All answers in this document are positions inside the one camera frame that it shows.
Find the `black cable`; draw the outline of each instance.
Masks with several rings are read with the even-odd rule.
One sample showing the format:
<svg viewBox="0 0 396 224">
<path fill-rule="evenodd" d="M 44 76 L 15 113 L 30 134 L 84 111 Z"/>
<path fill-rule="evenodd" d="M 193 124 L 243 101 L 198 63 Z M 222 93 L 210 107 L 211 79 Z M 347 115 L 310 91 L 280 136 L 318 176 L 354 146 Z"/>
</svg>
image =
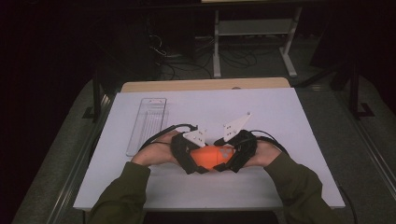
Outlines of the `black cable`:
<svg viewBox="0 0 396 224">
<path fill-rule="evenodd" d="M 249 67 L 250 62 L 248 61 L 248 59 L 246 59 L 246 57 L 241 58 L 241 57 L 239 57 L 239 55 L 238 55 L 238 56 L 235 56 L 235 55 L 233 55 L 233 53 L 232 53 L 229 49 L 226 49 L 226 51 L 227 51 L 229 54 L 231 54 L 231 57 L 233 57 L 233 58 L 230 58 L 229 56 L 225 55 L 224 53 L 219 52 L 219 56 L 221 56 L 222 59 L 225 59 L 225 61 L 237 63 L 237 64 L 239 64 L 239 65 L 241 65 L 241 66 L 243 66 L 243 67 Z"/>
<path fill-rule="evenodd" d="M 347 202 L 349 203 L 350 210 L 352 211 L 352 215 L 353 215 L 353 223 L 358 224 L 358 216 L 356 215 L 355 207 L 353 206 L 352 201 L 350 200 L 350 198 L 347 195 L 347 192 L 344 190 L 343 186 L 338 181 L 336 181 L 336 183 L 337 183 L 337 187 L 341 190 L 341 192 L 343 192 L 344 196 L 346 197 Z"/>
<path fill-rule="evenodd" d="M 170 78 L 170 80 L 174 80 L 175 77 L 178 77 L 178 79 L 180 79 L 180 76 L 176 75 L 175 68 L 172 65 L 170 65 L 169 63 L 165 63 L 165 62 L 163 62 L 162 65 L 166 65 L 166 66 L 168 66 L 168 67 L 170 67 L 172 69 L 172 74 L 168 74 L 168 75 L 172 76 Z"/>
<path fill-rule="evenodd" d="M 247 43 L 247 41 L 245 41 L 244 43 L 239 43 L 239 46 L 240 46 L 240 47 L 244 47 L 244 46 L 245 46 L 245 43 Z M 256 57 L 256 54 L 254 54 L 254 51 L 257 50 L 261 44 L 262 44 L 262 43 L 257 44 L 257 45 L 256 45 L 253 49 L 251 49 L 251 50 L 247 50 L 247 51 L 239 50 L 239 51 L 242 53 L 242 55 L 241 55 L 241 54 L 238 54 L 237 52 L 231 51 L 231 46 L 229 46 L 229 45 L 226 45 L 226 46 L 224 46 L 224 47 L 227 49 L 227 51 L 228 51 L 235 59 L 245 59 L 245 60 L 247 60 L 248 66 L 252 66 L 252 65 L 257 64 L 257 57 Z M 248 60 L 248 56 L 251 56 L 251 57 L 254 59 L 254 63 L 251 63 L 251 62 Z"/>
<path fill-rule="evenodd" d="M 254 55 L 256 55 L 256 56 L 257 55 L 267 55 L 267 54 L 273 53 L 274 51 L 278 51 L 278 49 L 271 49 L 271 50 L 267 50 L 263 53 L 255 53 Z"/>
<path fill-rule="evenodd" d="M 244 140 L 242 140 L 242 141 L 236 143 L 233 147 L 237 147 L 237 146 L 239 146 L 239 145 L 241 145 L 241 144 L 243 144 L 243 143 L 246 143 L 246 142 L 252 141 L 252 140 L 257 141 L 256 138 L 247 138 L 247 139 L 244 139 Z"/>
<path fill-rule="evenodd" d="M 212 52 L 213 52 L 213 50 L 207 50 L 207 51 L 201 53 L 199 56 L 195 57 L 195 61 L 197 61 L 198 59 L 200 59 L 201 57 L 203 57 L 203 56 L 206 55 L 207 53 L 211 53 L 210 55 L 212 55 Z M 169 61 L 168 61 L 167 63 L 174 63 L 174 64 L 194 63 L 194 62 L 191 61 L 191 59 L 188 59 L 188 58 L 184 58 L 184 59 L 186 59 L 187 61 L 186 61 L 186 62 L 169 62 Z M 204 63 L 204 65 L 201 65 L 201 66 L 207 66 L 207 65 L 209 64 L 209 62 L 210 62 L 210 59 L 211 59 L 211 56 L 209 56 L 209 58 L 206 60 L 206 62 Z"/>
<path fill-rule="evenodd" d="M 253 131 L 250 131 L 250 132 L 251 132 L 251 133 L 265 133 L 265 134 L 267 134 L 268 136 L 270 136 L 272 139 L 274 139 L 274 140 L 276 141 L 276 139 L 275 139 L 271 134 L 266 133 L 266 132 L 264 132 L 264 131 L 253 130 Z"/>
<path fill-rule="evenodd" d="M 204 65 L 200 65 L 200 64 L 196 64 L 196 63 L 191 63 L 191 62 L 185 62 L 185 63 L 169 63 L 169 62 L 164 62 L 164 64 L 166 64 L 166 65 L 169 66 L 169 67 L 172 67 L 173 69 L 178 69 L 178 70 L 181 70 L 181 71 L 197 71 L 197 70 L 201 70 L 201 69 L 202 69 L 202 70 L 206 71 L 206 72 L 209 74 L 209 78 L 211 79 L 211 78 L 212 78 L 212 74 L 210 73 L 210 71 L 209 71 L 207 68 L 205 68 L 205 67 L 209 64 L 210 59 L 211 59 L 211 54 L 210 54 L 210 56 L 208 57 L 208 59 L 206 60 L 206 62 L 205 62 Z M 179 67 L 179 66 L 174 66 L 174 64 L 176 64 L 176 65 L 195 66 L 196 68 L 190 68 L 190 69 L 188 69 L 188 68 L 182 68 L 182 67 Z"/>
<path fill-rule="evenodd" d="M 160 74 L 163 75 L 164 80 L 175 80 L 175 77 L 177 77 L 177 80 L 181 80 L 180 76 L 176 75 L 175 73 L 171 74 L 171 73 L 161 72 Z"/>
<path fill-rule="evenodd" d="M 222 53 L 219 53 L 219 56 L 225 63 L 227 63 L 228 65 L 230 65 L 231 67 L 234 67 L 234 68 L 249 68 L 251 66 L 250 62 L 246 58 L 244 58 L 244 60 L 246 60 L 246 63 L 241 63 L 241 62 L 238 62 L 236 60 L 233 60 L 233 59 L 227 57 L 225 54 L 222 54 Z"/>
<path fill-rule="evenodd" d="M 142 146 L 141 148 L 139 148 L 138 151 L 140 151 L 140 150 L 142 150 L 143 148 L 145 148 L 146 146 L 150 145 L 151 142 L 153 142 L 153 141 L 154 141 L 155 139 L 157 139 L 158 137 L 160 137 L 160 136 L 162 136 L 162 135 L 164 135 L 164 134 L 166 134 L 166 133 L 169 133 L 169 132 L 175 130 L 176 128 L 180 128 L 180 127 L 188 127 L 188 128 L 190 128 L 190 131 L 195 131 L 195 130 L 198 129 L 197 127 L 192 126 L 192 125 L 190 125 L 190 124 L 172 125 L 172 126 L 166 128 L 166 129 L 160 131 L 159 133 L 156 133 L 156 134 L 152 135 L 152 136 L 143 144 L 143 146 Z"/>
<path fill-rule="evenodd" d="M 199 48 L 197 48 L 195 50 L 195 53 L 203 50 L 203 49 L 208 49 L 208 48 L 212 48 L 215 45 L 215 39 L 213 38 L 213 36 L 209 36 L 207 39 L 209 39 L 209 42 L 206 45 L 200 46 Z"/>
</svg>

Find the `green jacket sleeve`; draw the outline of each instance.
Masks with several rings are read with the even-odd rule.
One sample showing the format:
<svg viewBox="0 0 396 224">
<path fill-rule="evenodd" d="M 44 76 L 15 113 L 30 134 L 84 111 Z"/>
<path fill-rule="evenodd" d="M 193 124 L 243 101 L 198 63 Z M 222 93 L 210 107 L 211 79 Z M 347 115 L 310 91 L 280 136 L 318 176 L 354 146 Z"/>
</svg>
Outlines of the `green jacket sleeve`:
<svg viewBox="0 0 396 224">
<path fill-rule="evenodd" d="M 138 223 L 149 174 L 148 167 L 126 162 L 120 177 L 105 189 L 91 210 L 89 223 Z"/>
<path fill-rule="evenodd" d="M 313 171 L 297 164 L 284 153 L 264 169 L 274 180 L 289 224 L 341 223 L 334 211 L 323 201 L 322 184 Z"/>
</svg>

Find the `cable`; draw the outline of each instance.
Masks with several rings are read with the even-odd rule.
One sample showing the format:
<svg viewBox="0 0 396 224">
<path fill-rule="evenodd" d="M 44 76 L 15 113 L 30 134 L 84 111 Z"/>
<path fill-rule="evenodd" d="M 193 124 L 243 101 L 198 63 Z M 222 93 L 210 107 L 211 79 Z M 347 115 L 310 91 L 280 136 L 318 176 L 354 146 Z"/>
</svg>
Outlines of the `cable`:
<svg viewBox="0 0 396 224">
<path fill-rule="evenodd" d="M 353 215 L 353 223 L 358 224 L 358 216 L 356 215 L 355 207 L 353 206 L 352 201 L 350 200 L 350 198 L 347 195 L 347 192 L 344 190 L 343 186 L 338 181 L 335 181 L 335 182 L 337 183 L 337 187 L 341 190 L 341 192 L 343 192 L 344 196 L 346 197 L 347 202 L 349 203 L 350 210 L 352 211 L 352 215 Z"/>
<path fill-rule="evenodd" d="M 166 51 L 161 49 L 161 47 L 163 46 L 163 41 L 161 40 L 161 38 L 160 38 L 159 36 L 157 36 L 157 35 L 150 35 L 149 37 L 155 37 L 155 38 L 157 38 L 157 40 L 160 41 L 158 47 L 155 47 L 155 46 L 153 46 L 153 43 L 150 43 L 149 48 L 151 48 L 151 49 L 153 49 L 154 51 L 156 51 L 157 53 L 159 53 L 160 56 L 166 57 L 166 56 L 167 56 Z"/>
<path fill-rule="evenodd" d="M 163 73 L 163 72 L 161 72 L 160 74 L 163 75 L 164 80 L 175 80 L 175 77 L 177 78 L 177 80 L 181 80 L 180 76 L 176 74 Z"/>
<path fill-rule="evenodd" d="M 176 75 L 176 71 L 175 71 L 175 68 L 173 66 L 171 66 L 168 63 L 163 63 L 163 65 L 166 65 L 166 66 L 168 66 L 168 67 L 170 67 L 172 69 L 172 72 L 173 72 L 172 74 L 162 73 L 162 74 L 165 74 L 165 75 L 171 75 L 172 77 L 169 80 L 174 80 L 174 77 L 178 77 L 178 79 L 180 79 L 180 76 Z"/>
<path fill-rule="evenodd" d="M 245 39 L 245 41 L 243 43 L 239 43 L 238 46 L 244 47 L 246 43 L 247 41 Z M 250 66 L 257 64 L 258 62 L 257 56 L 266 55 L 275 51 L 275 49 L 273 49 L 273 50 L 267 50 L 264 53 L 255 53 L 255 51 L 259 49 L 261 45 L 262 43 L 256 44 L 254 48 L 250 50 L 231 50 L 230 45 L 224 45 L 222 46 L 222 49 L 226 50 L 226 52 L 230 55 L 228 56 L 224 52 L 222 52 L 219 53 L 219 56 L 225 63 L 227 63 L 231 67 L 241 68 L 241 69 L 248 68 Z"/>
<path fill-rule="evenodd" d="M 274 140 L 276 141 L 276 139 L 275 139 L 271 134 L 266 133 L 266 132 L 264 132 L 264 131 L 252 130 L 252 131 L 250 131 L 250 132 L 251 132 L 251 133 L 265 133 L 265 134 L 267 134 L 268 136 L 270 136 L 272 139 L 274 139 Z"/>
<path fill-rule="evenodd" d="M 207 58 L 207 60 L 206 60 L 204 65 L 200 65 L 200 64 L 197 64 L 197 63 L 191 63 L 191 62 L 184 62 L 184 63 L 163 62 L 163 64 L 171 67 L 173 70 L 174 69 L 178 69 L 178 70 L 181 70 L 181 71 L 197 71 L 197 70 L 201 70 L 202 69 L 202 70 L 204 70 L 204 71 L 206 71 L 208 73 L 209 78 L 211 79 L 212 78 L 212 74 L 210 73 L 210 71 L 207 68 L 205 68 L 209 64 L 211 58 L 212 58 L 212 54 L 209 54 L 209 57 Z M 183 68 L 183 67 L 175 66 L 175 65 L 187 65 L 187 66 L 193 66 L 195 68 Z"/>
<path fill-rule="evenodd" d="M 207 39 L 209 39 L 210 41 L 209 41 L 207 44 L 205 44 L 205 45 L 203 45 L 203 46 L 197 48 L 197 49 L 195 50 L 195 52 L 198 52 L 198 51 L 200 51 L 200 50 L 202 50 L 202 49 L 206 49 L 206 48 L 209 48 L 209 47 L 214 46 L 214 44 L 215 44 L 215 38 L 213 38 L 213 36 L 208 36 Z"/>
<path fill-rule="evenodd" d="M 172 125 L 172 126 L 166 128 L 166 129 L 160 131 L 159 133 L 156 133 L 156 134 L 152 135 L 152 136 L 143 144 L 143 146 L 139 148 L 138 151 L 140 151 L 140 150 L 142 150 L 143 148 L 145 148 L 146 146 L 150 145 L 150 144 L 151 144 L 155 139 L 157 139 L 158 137 L 160 137 L 160 136 L 162 136 L 162 135 L 164 135 L 164 134 L 166 134 L 166 133 L 169 133 L 169 132 L 175 130 L 176 128 L 180 128 L 180 127 L 188 127 L 188 128 L 190 128 L 190 131 L 195 131 L 195 130 L 198 129 L 196 126 L 193 126 L 193 125 L 190 125 L 190 124 L 185 124 L 185 123 L 183 123 L 183 124 L 178 124 L 178 125 Z"/>
</svg>

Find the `white metal frame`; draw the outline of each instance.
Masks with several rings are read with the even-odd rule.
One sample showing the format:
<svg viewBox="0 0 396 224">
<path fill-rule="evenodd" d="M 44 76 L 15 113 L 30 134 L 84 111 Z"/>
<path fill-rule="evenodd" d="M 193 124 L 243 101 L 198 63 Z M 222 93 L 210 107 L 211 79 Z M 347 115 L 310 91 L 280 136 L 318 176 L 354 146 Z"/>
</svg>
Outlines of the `white metal frame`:
<svg viewBox="0 0 396 224">
<path fill-rule="evenodd" d="M 215 17 L 215 51 L 213 54 L 214 78 L 221 77 L 219 62 L 219 36 L 220 35 L 279 35 L 288 34 L 286 41 L 279 52 L 288 69 L 290 77 L 297 77 L 296 70 L 289 56 L 291 41 L 298 25 L 302 8 L 297 7 L 292 19 L 254 20 L 254 21 L 220 21 L 219 11 Z"/>
</svg>

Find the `floor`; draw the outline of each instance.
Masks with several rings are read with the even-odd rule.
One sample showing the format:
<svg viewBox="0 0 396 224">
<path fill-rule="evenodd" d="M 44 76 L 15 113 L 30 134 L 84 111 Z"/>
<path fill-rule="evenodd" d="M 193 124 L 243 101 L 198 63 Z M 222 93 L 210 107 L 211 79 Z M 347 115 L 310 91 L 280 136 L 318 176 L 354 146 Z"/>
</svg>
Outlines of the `floor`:
<svg viewBox="0 0 396 224">
<path fill-rule="evenodd" d="M 177 57 L 169 50 L 161 79 L 212 77 L 212 54 L 207 51 L 211 39 L 202 37 L 199 41 L 202 50 L 194 61 Z M 296 78 L 288 76 L 278 52 L 282 36 L 244 36 L 220 41 L 221 78 L 285 77 L 295 85 L 321 71 L 309 66 L 318 43 L 314 36 L 297 36 L 291 46 Z M 343 191 L 346 207 L 335 212 L 345 223 L 353 223 L 354 219 L 360 224 L 395 223 L 395 182 L 388 171 L 396 171 L 396 118 L 375 87 L 361 77 L 360 103 L 367 103 L 375 116 L 356 120 L 347 110 L 348 86 L 342 91 L 332 91 L 329 85 L 332 77 L 330 74 L 296 90 L 323 156 Z M 90 116 L 84 117 L 86 109 L 92 107 L 92 83 L 87 83 L 71 107 L 13 223 L 26 223 L 26 218 L 29 223 L 83 223 L 86 216 L 72 208 L 72 204 L 111 101 L 104 99 L 102 106 L 103 116 L 96 122 Z M 276 214 L 284 223 L 282 212 Z"/>
</svg>

